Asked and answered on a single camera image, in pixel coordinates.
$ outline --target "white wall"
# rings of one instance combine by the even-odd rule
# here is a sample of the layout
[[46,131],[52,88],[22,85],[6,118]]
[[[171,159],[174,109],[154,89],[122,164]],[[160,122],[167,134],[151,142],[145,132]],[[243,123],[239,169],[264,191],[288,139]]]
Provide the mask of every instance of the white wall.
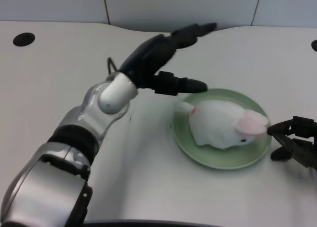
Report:
[[104,0],[0,0],[0,20],[108,23]]
[[170,32],[192,23],[251,25],[258,0],[106,0],[110,24]]
[[317,0],[260,0],[253,25],[317,27]]
[[0,0],[0,20],[101,22],[170,32],[191,23],[317,27],[316,0]]

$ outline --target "robotic arm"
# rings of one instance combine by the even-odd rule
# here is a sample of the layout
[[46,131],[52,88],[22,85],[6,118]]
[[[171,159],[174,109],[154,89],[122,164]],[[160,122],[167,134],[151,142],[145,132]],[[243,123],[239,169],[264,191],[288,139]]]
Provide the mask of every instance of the robotic arm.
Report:
[[125,115],[139,88],[155,93],[207,91],[203,82],[155,73],[178,48],[193,45],[216,24],[191,25],[141,44],[106,81],[91,87],[10,184],[1,206],[2,227],[79,227],[92,189],[90,166],[109,127]]

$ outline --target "silver robot arm segment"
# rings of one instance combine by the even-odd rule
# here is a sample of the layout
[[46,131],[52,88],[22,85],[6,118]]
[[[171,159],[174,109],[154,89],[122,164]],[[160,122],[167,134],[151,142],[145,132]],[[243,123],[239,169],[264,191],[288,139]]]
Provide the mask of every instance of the silver robot arm segment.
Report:
[[[97,141],[91,150],[95,156],[107,130],[124,116],[137,93],[134,84],[117,73],[112,82],[91,87],[81,106],[71,109],[56,131],[67,127],[88,131]],[[3,227],[73,227],[83,222],[92,195],[87,186],[92,161],[86,158],[90,153],[68,142],[50,138],[13,180],[1,206]]]

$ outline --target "bunny tail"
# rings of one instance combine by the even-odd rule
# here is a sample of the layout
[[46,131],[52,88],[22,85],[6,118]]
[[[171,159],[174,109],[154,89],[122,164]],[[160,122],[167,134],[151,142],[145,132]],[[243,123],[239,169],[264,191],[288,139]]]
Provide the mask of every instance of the bunny tail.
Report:
[[179,102],[176,104],[175,106],[175,110],[177,112],[185,112],[185,113],[194,113],[195,112],[196,107],[187,103],[187,102]]

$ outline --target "pink bunny ear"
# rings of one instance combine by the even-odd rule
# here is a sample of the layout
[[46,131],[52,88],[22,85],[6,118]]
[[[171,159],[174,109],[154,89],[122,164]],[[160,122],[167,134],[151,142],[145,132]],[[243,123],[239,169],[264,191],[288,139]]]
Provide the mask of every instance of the pink bunny ear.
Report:
[[266,116],[263,116],[261,113],[255,112],[253,110],[246,110],[244,116],[250,118],[251,120],[262,126],[268,125],[268,118]]
[[239,119],[236,126],[237,131],[248,136],[261,136],[266,133],[268,124],[267,117],[252,110],[247,110]]

